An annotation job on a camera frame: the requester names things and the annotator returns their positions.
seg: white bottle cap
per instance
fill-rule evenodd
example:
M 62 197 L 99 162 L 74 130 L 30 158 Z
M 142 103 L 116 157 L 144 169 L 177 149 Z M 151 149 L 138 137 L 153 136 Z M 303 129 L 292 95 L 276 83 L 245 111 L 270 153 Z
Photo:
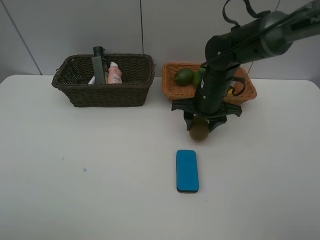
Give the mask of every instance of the white bottle cap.
M 112 62 L 110 63 L 110 67 L 118 67 L 118 64 L 116 64 L 115 62 L 112 61 Z

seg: dark wicker basket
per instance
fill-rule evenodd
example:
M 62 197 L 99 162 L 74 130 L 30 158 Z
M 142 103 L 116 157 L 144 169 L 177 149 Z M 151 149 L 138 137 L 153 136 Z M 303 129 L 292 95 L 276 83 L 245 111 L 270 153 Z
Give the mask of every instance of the dark wicker basket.
M 104 57 L 119 65 L 122 84 L 94 84 L 91 57 L 73 55 L 57 70 L 52 86 L 61 90 L 75 107 L 135 107 L 145 103 L 155 76 L 151 56 L 145 54 L 106 54 Z

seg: lime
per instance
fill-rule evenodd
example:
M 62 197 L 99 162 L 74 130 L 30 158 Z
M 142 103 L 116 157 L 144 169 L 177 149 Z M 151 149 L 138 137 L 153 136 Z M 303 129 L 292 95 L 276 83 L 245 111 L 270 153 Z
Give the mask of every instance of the lime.
M 200 73 L 197 71 L 195 74 L 194 74 L 194 78 L 193 78 L 193 83 L 196 87 L 198 87 L 198 85 L 200 84 L 201 82 L 201 76 L 200 76 Z
M 206 72 L 206 69 L 205 69 L 204 67 L 200 67 L 199 70 L 198 70 L 198 72 L 199 72 L 200 74 L 204 75 L 205 72 Z
M 175 76 L 174 81 L 178 86 L 184 87 L 192 83 L 195 73 L 191 68 L 183 68 L 179 70 Z

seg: white wall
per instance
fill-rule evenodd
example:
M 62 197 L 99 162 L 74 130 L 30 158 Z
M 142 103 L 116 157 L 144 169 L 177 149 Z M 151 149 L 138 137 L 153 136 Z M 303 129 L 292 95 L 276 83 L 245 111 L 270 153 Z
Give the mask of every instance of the white wall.
M 44 75 L 64 59 L 106 53 L 142 54 L 139 0 L 3 0 Z
M 222 17 L 226 0 L 141 0 L 141 5 L 140 0 L 2 1 L 18 31 L 0 4 L 0 32 L 5 33 L 0 37 L 0 82 L 12 74 L 40 74 L 36 64 L 43 74 L 53 75 L 66 57 L 91 53 L 98 45 L 109 53 L 141 54 L 144 48 L 161 76 L 167 62 L 203 62 L 207 41 L 233 26 Z M 256 12 L 278 6 L 285 13 L 309 1 L 250 0 Z M 253 20 L 242 0 L 231 1 L 226 13 L 240 24 Z M 297 41 L 282 56 L 243 67 L 251 78 L 305 79 L 320 86 L 319 42 L 320 36 Z
M 278 11 L 291 13 L 310 0 L 281 0 Z M 251 78 L 305 79 L 320 86 L 320 35 L 293 43 L 284 55 L 261 60 L 252 65 Z
M 142 0 L 144 53 L 153 57 L 156 75 L 167 62 L 205 62 L 205 46 L 214 35 L 228 33 L 234 25 L 223 19 L 226 0 Z M 258 13 L 274 11 L 279 0 L 250 0 Z M 241 25 L 254 20 L 241 0 L 226 6 L 226 14 Z
M 1 1 L 0 33 L 0 83 L 14 74 L 40 74 Z

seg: orange wicker basket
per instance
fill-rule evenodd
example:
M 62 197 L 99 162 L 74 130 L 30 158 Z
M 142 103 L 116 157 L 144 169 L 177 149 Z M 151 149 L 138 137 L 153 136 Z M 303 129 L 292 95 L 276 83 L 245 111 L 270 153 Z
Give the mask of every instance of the orange wicker basket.
M 169 98 L 170 101 L 193 98 L 196 92 L 196 86 L 190 84 L 188 86 L 178 86 L 175 83 L 176 73 L 183 68 L 191 68 L 194 72 L 197 72 L 200 64 L 195 63 L 167 63 L 162 69 L 162 91 Z M 248 77 L 246 71 L 243 68 L 239 68 L 235 74 L 237 77 L 245 78 L 245 90 L 239 96 L 233 96 L 228 94 L 224 101 L 230 104 L 240 105 L 248 100 L 255 99 L 257 91 Z M 242 90 L 243 85 L 240 82 L 236 82 L 233 86 L 235 92 L 238 93 Z

